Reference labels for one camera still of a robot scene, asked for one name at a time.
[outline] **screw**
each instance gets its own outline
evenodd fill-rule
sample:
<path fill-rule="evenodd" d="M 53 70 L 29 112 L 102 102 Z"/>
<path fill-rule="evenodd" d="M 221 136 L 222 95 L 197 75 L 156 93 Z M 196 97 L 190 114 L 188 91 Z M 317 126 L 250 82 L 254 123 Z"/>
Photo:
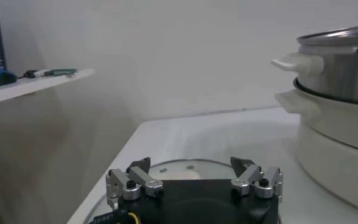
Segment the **screw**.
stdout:
<path fill-rule="evenodd" d="M 265 178 L 262 178 L 261 180 L 259 180 L 259 185 L 260 187 L 267 187 L 269 185 L 269 181 Z"/>
<path fill-rule="evenodd" d="M 135 188 L 136 187 L 136 182 L 135 181 L 133 181 L 133 180 L 128 180 L 127 182 L 126 182 L 126 188 L 127 189 L 133 189 L 133 188 Z"/>

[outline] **white table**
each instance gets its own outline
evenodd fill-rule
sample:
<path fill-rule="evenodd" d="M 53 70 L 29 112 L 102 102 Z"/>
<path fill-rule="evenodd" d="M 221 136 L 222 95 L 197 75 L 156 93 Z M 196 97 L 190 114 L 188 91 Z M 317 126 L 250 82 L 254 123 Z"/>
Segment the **white table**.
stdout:
<path fill-rule="evenodd" d="M 295 159 L 298 123 L 298 116 L 282 108 L 149 121 L 138 127 L 108 169 L 124 170 L 144 157 L 151 157 L 152 164 L 178 158 L 224 163 L 231 156 L 248 158 L 284 172 L 284 224 L 358 224 L 358 209 L 315 183 Z M 105 193 L 105 174 L 68 223 L 84 222 Z"/>

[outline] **stainless steel pot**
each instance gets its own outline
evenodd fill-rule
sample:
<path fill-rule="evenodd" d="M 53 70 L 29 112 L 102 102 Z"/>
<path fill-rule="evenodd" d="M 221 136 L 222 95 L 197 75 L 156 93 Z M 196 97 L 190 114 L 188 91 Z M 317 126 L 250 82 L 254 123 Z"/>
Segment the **stainless steel pot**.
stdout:
<path fill-rule="evenodd" d="M 358 27 L 299 37 L 299 53 L 272 60 L 298 73 L 305 91 L 334 100 L 358 103 Z"/>

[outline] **cooking pot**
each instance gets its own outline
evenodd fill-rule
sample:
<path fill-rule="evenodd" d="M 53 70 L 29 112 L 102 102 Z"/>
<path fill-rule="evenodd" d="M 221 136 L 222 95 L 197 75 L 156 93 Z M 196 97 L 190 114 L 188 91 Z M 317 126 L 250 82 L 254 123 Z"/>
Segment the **cooking pot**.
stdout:
<path fill-rule="evenodd" d="M 322 135 L 358 148 L 358 105 L 318 97 L 296 87 L 275 95 L 288 113 L 300 114 L 303 122 Z"/>
<path fill-rule="evenodd" d="M 272 64 L 298 73 L 306 92 L 358 104 L 358 27 L 299 37 L 298 53 Z"/>

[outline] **white wall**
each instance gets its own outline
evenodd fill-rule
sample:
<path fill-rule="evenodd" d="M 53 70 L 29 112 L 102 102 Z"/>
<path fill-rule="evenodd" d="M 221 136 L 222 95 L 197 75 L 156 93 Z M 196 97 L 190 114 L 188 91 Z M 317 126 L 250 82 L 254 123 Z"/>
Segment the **white wall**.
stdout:
<path fill-rule="evenodd" d="M 140 122 L 276 105 L 294 75 L 270 59 L 358 25 L 358 0 L 0 0 L 0 16 L 10 70 L 98 71 L 0 103 L 0 173 L 21 189 L 9 201 L 28 213 L 41 197 L 63 223 Z"/>

